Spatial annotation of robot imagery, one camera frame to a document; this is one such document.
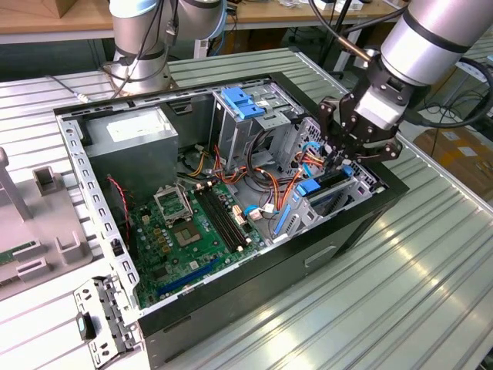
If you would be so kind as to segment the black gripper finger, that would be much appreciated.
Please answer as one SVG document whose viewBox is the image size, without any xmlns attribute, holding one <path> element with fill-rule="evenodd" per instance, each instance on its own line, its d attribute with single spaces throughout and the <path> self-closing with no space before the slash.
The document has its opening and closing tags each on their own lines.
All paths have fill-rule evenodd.
<svg viewBox="0 0 493 370">
<path fill-rule="evenodd" d="M 343 150 L 344 160 L 366 166 L 369 163 L 382 163 L 397 159 L 402 151 L 402 144 L 398 141 L 389 141 L 380 146 L 355 146 Z"/>
<path fill-rule="evenodd" d="M 318 104 L 318 123 L 320 127 L 320 152 L 325 154 L 324 166 L 335 168 L 339 150 L 340 126 L 334 119 L 336 105 L 330 98 L 323 98 Z"/>
</svg>

